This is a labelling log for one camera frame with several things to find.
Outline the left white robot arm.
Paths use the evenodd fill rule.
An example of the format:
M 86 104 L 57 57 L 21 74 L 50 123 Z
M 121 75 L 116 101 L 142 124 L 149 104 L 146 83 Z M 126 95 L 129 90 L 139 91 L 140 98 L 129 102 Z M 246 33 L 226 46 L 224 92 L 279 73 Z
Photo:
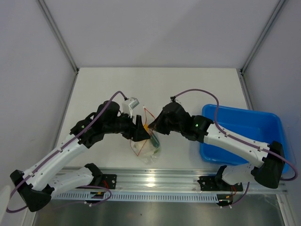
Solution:
M 75 157 L 102 141 L 106 134 L 121 134 L 134 142 L 150 139 L 141 116 L 133 116 L 133 109 L 138 105 L 139 101 L 134 97 L 126 99 L 122 105 L 105 101 L 96 112 L 77 122 L 66 139 L 41 161 L 27 170 L 13 171 L 10 178 L 26 208 L 31 212 L 39 211 L 58 194 L 78 187 L 107 189 L 103 173 L 93 163 L 61 176 L 57 173 Z

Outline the clear orange zip top bag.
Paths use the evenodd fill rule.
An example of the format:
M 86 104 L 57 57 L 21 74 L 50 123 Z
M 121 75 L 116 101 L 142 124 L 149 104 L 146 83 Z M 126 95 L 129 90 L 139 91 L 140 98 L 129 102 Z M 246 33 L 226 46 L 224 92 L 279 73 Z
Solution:
M 130 140 L 130 147 L 138 159 L 143 161 L 145 164 L 152 164 L 160 155 L 161 145 L 156 132 L 149 128 L 149 124 L 155 120 L 155 116 L 145 106 L 143 106 L 143 111 L 143 127 L 150 135 L 150 139 L 139 142 Z

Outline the green toy cucumber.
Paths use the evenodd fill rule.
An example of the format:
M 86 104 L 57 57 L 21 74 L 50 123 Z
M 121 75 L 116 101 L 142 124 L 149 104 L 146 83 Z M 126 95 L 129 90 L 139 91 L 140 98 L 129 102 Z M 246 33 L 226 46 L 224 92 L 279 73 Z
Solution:
M 156 134 L 154 132 L 151 132 L 151 134 L 150 134 L 150 142 L 152 143 L 152 145 L 155 148 L 159 148 L 160 147 L 159 139 L 158 139 L 158 137 L 156 136 Z

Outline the white toy cauliflower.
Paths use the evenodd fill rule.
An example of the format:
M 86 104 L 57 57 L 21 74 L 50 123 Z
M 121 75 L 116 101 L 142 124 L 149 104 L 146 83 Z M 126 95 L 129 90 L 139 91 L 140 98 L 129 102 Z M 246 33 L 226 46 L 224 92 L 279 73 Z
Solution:
M 157 148 L 152 145 L 150 140 L 133 142 L 132 149 L 138 158 L 141 158 L 145 161 L 150 160 L 157 151 Z

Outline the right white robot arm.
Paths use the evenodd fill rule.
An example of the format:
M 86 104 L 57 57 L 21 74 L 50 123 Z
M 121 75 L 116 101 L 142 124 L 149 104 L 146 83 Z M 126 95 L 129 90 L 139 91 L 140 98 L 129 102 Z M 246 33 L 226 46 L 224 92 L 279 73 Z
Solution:
M 163 135 L 178 132 L 190 141 L 213 145 L 247 160 L 246 164 L 223 165 L 218 169 L 214 183 L 220 190 L 246 182 L 257 182 L 271 189 L 278 188 L 285 157 L 283 146 L 277 141 L 268 144 L 251 140 L 218 125 L 207 117 L 190 115 L 177 102 L 164 106 L 148 127 Z

